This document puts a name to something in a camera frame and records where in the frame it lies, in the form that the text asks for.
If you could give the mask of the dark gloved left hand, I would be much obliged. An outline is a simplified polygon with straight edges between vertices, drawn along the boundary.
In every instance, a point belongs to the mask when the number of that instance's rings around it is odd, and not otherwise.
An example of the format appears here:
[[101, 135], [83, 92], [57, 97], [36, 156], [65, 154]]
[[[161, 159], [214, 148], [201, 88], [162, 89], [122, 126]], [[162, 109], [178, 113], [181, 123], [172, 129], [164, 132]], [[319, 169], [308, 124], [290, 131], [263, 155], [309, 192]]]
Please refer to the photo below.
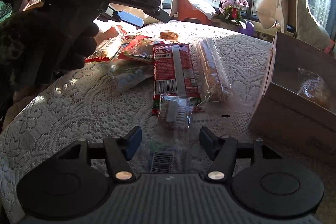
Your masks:
[[40, 9], [19, 12], [1, 22], [1, 92], [35, 85], [35, 69], [51, 79], [57, 71], [84, 67], [96, 50], [99, 28], [86, 24], [66, 56], [59, 60], [67, 38]]

